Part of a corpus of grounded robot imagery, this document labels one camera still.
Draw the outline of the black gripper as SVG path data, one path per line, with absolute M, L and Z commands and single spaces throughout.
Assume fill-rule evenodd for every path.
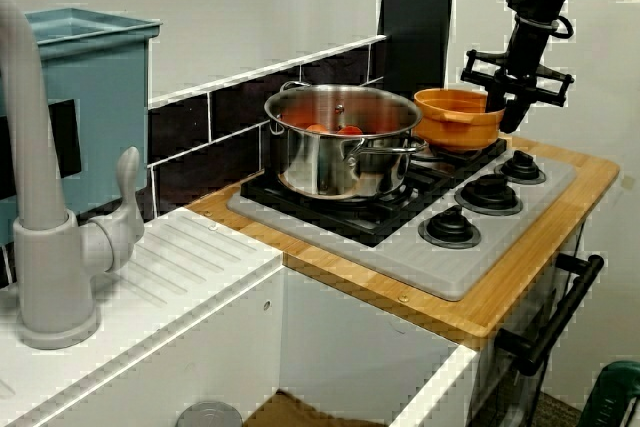
M 564 105 L 573 77 L 544 66 L 541 59 L 551 37 L 567 40 L 572 36 L 573 26 L 563 16 L 549 23 L 517 16 L 505 52 L 472 49 L 466 53 L 462 80 L 487 91 L 486 112 L 504 109 L 501 132 L 513 133 L 534 103 Z

